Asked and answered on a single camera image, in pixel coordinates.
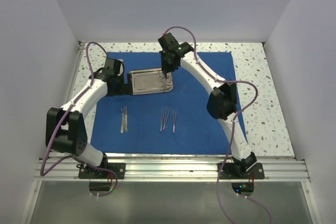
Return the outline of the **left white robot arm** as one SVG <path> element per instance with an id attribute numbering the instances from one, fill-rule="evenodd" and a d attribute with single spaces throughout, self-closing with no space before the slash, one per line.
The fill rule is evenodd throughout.
<path id="1" fill-rule="evenodd" d="M 46 117 L 46 154 L 51 150 L 67 153 L 91 165 L 97 178 L 104 178 L 109 165 L 103 161 L 103 152 L 88 143 L 85 118 L 103 97 L 131 94 L 124 82 L 124 63 L 108 58 L 103 67 L 92 72 L 85 86 L 60 108 L 50 108 Z"/>

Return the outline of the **steel forceps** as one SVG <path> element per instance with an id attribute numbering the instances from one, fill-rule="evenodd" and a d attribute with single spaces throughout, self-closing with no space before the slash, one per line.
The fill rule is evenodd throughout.
<path id="1" fill-rule="evenodd" d="M 162 72 L 159 73 L 159 80 L 162 83 L 170 83 L 171 82 L 171 76 L 169 76 L 168 74 L 163 74 Z"/>

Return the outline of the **blue surgical cloth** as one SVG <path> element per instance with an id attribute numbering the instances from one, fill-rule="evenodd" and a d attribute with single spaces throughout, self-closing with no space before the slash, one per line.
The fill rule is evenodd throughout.
<path id="1" fill-rule="evenodd" d="M 105 153 L 224 154 L 228 139 L 207 111 L 208 98 L 204 87 L 183 68 L 173 72 L 170 92 L 104 97 L 97 103 L 91 145 Z M 125 106 L 128 131 L 121 133 Z M 160 132 L 163 107 L 171 110 Z M 177 111 L 174 134 L 173 110 Z"/>

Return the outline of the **steel tweezers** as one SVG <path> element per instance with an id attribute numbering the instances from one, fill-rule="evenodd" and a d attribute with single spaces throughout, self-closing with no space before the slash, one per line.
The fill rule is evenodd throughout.
<path id="1" fill-rule="evenodd" d="M 165 120 L 165 107 L 161 109 L 160 132 L 163 131 L 164 120 Z"/>
<path id="2" fill-rule="evenodd" d="M 165 108 L 165 120 L 164 120 L 164 125 L 163 125 L 163 131 L 165 130 L 166 123 L 169 118 L 170 110 L 171 110 L 170 107 Z"/>
<path id="3" fill-rule="evenodd" d="M 175 127 L 176 127 L 176 114 L 177 114 L 177 111 L 176 111 L 176 110 L 173 110 L 173 113 L 172 113 L 173 134 L 175 133 Z"/>

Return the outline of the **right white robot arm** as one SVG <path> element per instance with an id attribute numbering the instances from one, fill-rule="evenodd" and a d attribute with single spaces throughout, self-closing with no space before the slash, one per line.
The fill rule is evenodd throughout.
<path id="1" fill-rule="evenodd" d="M 179 67 L 188 71 L 209 94 L 207 111 L 222 126 L 230 143 L 234 172 L 240 178 L 246 178 L 257 163 L 239 124 L 237 81 L 228 81 L 212 70 L 196 52 L 196 47 L 184 42 L 180 44 L 171 33 L 158 39 L 162 48 L 161 68 L 164 74 Z"/>

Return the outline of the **steel surgical scissors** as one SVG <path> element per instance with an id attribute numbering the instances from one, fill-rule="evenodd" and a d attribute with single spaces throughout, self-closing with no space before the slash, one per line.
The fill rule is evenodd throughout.
<path id="1" fill-rule="evenodd" d="M 168 92 L 172 88 L 172 80 L 170 83 L 162 83 L 162 86 L 160 88 L 161 91 Z"/>

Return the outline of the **steel scalpel handle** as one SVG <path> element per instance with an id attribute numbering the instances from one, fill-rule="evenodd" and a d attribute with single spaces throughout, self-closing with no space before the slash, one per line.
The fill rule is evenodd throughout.
<path id="1" fill-rule="evenodd" d="M 121 122 L 121 130 L 120 132 L 123 133 L 124 132 L 124 122 L 125 122 L 125 111 L 124 111 L 124 108 L 121 109 L 121 113 L 122 113 L 122 122 Z"/>
<path id="2" fill-rule="evenodd" d="M 124 131 L 128 131 L 128 113 L 127 113 L 127 106 L 123 108 L 123 128 Z"/>

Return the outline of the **steel instrument tray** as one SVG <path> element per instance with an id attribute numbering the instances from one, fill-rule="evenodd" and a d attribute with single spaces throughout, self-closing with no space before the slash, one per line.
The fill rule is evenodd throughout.
<path id="1" fill-rule="evenodd" d="M 162 72 L 161 68 L 139 69 L 132 70 L 132 82 L 133 82 L 133 95 L 142 94 L 154 94 L 164 93 L 160 88 L 162 82 L 159 80 L 159 73 Z M 171 73 L 167 73 L 172 78 L 172 88 L 168 92 L 173 90 L 173 77 Z"/>

